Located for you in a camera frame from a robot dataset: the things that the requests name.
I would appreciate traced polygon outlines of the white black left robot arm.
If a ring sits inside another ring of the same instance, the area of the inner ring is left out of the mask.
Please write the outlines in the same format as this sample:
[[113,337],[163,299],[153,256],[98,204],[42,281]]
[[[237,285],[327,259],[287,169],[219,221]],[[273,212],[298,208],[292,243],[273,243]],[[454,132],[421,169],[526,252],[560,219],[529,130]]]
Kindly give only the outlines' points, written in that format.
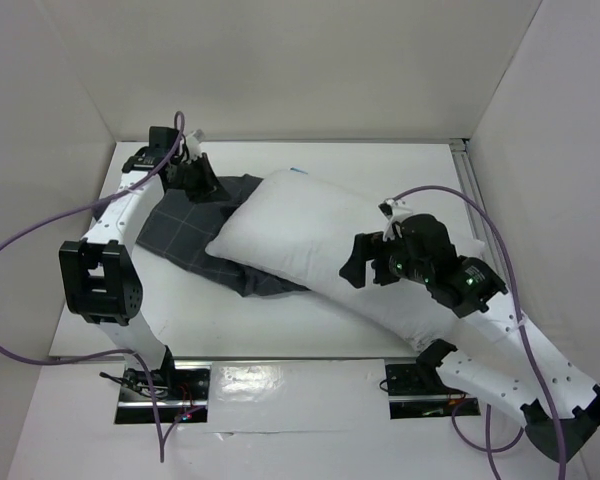
[[141,308],[143,286],[131,253],[154,207],[169,190],[194,203],[227,198],[196,131],[153,126],[147,146],[130,156],[100,217],[78,241],[66,241],[59,262],[69,311],[97,326],[122,350],[126,371],[156,399],[176,390],[170,349],[152,332]]

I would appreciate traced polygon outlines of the white pillow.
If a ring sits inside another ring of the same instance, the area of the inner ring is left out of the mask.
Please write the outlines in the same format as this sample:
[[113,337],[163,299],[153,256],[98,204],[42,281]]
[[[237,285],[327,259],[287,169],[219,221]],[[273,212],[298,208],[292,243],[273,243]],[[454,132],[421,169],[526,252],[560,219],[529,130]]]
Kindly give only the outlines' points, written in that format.
[[261,181],[207,245],[208,255],[304,286],[422,351],[457,319],[421,285],[356,289],[339,275],[360,233],[388,224],[377,204],[310,175],[278,171]]

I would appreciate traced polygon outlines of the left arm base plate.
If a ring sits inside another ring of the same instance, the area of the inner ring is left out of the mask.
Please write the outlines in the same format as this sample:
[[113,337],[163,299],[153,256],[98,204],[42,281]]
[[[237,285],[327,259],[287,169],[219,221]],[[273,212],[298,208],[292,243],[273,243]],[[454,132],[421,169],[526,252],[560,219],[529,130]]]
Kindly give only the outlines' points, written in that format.
[[[144,375],[126,370],[120,375],[100,372],[102,379],[119,388],[114,423],[140,425],[154,422],[149,385]],[[155,380],[155,395],[161,424],[175,420],[183,424],[206,423],[211,380],[209,364],[176,364],[172,383]]]

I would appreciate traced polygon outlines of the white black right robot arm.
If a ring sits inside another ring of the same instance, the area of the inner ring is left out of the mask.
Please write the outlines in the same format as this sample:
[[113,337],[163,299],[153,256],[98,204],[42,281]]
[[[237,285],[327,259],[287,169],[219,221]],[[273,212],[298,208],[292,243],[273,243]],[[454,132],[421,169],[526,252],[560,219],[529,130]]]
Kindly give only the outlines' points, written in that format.
[[517,320],[513,292],[482,260],[457,253],[447,228],[430,214],[397,218],[383,232],[355,236],[339,274],[353,287],[374,271],[379,286],[408,280],[477,329],[519,371],[503,375],[438,339],[416,363],[428,392],[462,390],[518,423],[549,459],[569,461],[600,427],[600,383],[580,371],[529,319]]

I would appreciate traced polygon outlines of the dark grey checked pillowcase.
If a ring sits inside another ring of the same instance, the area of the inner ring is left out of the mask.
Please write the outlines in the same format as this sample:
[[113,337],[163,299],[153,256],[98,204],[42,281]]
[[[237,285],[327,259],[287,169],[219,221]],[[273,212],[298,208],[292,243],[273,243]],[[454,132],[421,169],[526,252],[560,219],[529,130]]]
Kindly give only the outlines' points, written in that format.
[[175,266],[222,285],[242,297],[269,297],[305,292],[301,285],[205,252],[229,217],[251,196],[260,177],[224,176],[220,184],[229,194],[222,201],[194,204],[179,190],[168,191],[154,207],[136,244]]

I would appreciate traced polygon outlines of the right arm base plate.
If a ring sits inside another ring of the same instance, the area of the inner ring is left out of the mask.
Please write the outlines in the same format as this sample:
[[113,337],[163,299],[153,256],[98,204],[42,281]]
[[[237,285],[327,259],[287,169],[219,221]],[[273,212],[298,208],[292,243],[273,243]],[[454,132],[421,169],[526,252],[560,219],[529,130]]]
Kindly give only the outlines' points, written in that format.
[[386,363],[385,378],[378,386],[388,396],[392,420],[481,414],[474,397],[442,385],[415,363]]

